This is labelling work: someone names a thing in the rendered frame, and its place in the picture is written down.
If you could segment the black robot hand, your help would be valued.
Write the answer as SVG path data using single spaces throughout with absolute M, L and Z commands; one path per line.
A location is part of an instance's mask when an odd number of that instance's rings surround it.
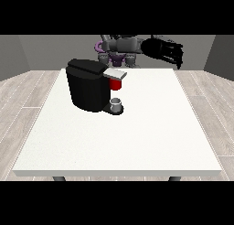
M 178 69 L 183 64 L 183 45 L 165 37 L 151 35 L 142 42 L 141 51 L 149 58 L 175 64 Z

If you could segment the pale grey machine lid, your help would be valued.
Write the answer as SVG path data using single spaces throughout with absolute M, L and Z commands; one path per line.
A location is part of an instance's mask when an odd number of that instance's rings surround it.
M 125 71 L 108 68 L 103 72 L 103 76 L 112 80 L 122 80 L 127 73 Z

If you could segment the red pod holder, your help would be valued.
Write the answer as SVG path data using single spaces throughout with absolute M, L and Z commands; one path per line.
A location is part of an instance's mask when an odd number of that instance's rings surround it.
M 113 91 L 118 91 L 122 87 L 122 82 L 120 80 L 110 79 L 110 89 Z

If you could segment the black coffee machine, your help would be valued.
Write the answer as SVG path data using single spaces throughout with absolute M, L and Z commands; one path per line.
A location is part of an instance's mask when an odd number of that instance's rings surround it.
M 89 59 L 72 59 L 66 67 L 69 91 L 75 106 L 86 112 L 106 112 L 112 115 L 123 113 L 112 112 L 110 106 L 110 79 L 103 76 L 109 66 Z

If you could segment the small grey cup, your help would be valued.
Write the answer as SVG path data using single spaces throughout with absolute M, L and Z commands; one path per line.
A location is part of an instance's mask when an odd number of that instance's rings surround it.
M 122 108 L 122 102 L 119 98 L 112 98 L 110 100 L 111 111 L 117 113 Z

